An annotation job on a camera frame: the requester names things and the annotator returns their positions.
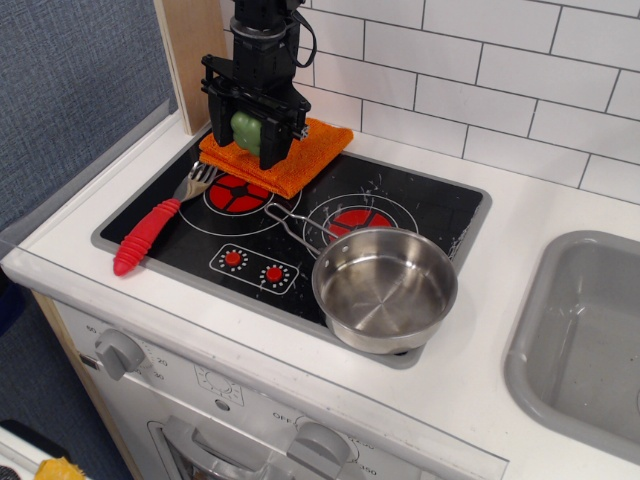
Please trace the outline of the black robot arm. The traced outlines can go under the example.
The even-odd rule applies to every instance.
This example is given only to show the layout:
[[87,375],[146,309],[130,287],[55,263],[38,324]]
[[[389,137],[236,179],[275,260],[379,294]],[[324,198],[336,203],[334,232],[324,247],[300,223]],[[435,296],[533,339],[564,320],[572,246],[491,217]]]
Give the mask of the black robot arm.
[[293,86],[296,70],[314,61],[298,59],[300,29],[310,29],[297,11],[300,1],[237,1],[230,20],[233,55],[202,58],[202,91],[208,97],[212,133],[226,147],[240,144],[233,127],[245,116],[258,122],[258,138],[246,149],[268,170],[284,160],[292,142],[308,135],[311,104]]

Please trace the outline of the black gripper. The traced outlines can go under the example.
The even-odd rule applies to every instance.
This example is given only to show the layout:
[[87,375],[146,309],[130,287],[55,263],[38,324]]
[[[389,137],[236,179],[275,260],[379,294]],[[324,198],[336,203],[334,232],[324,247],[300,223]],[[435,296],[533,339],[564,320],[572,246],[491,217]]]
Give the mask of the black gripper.
[[231,27],[232,58],[202,58],[212,134],[225,147],[234,141],[231,121],[238,110],[263,119],[259,167],[269,170],[288,156],[294,139],[305,137],[310,103],[293,87],[296,70],[304,66],[297,58],[300,24],[263,31],[239,22]]

